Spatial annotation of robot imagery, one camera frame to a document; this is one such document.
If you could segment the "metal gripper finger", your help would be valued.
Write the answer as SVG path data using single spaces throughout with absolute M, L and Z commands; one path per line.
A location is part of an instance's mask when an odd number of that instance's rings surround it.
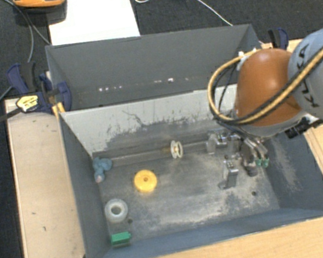
M 218 183 L 219 189 L 229 189 L 236 186 L 239 168 L 234 160 L 225 160 L 223 179 Z
M 206 152 L 211 155 L 215 154 L 216 150 L 224 149 L 229 144 L 228 133 L 226 131 L 213 131 L 209 133 L 206 141 Z

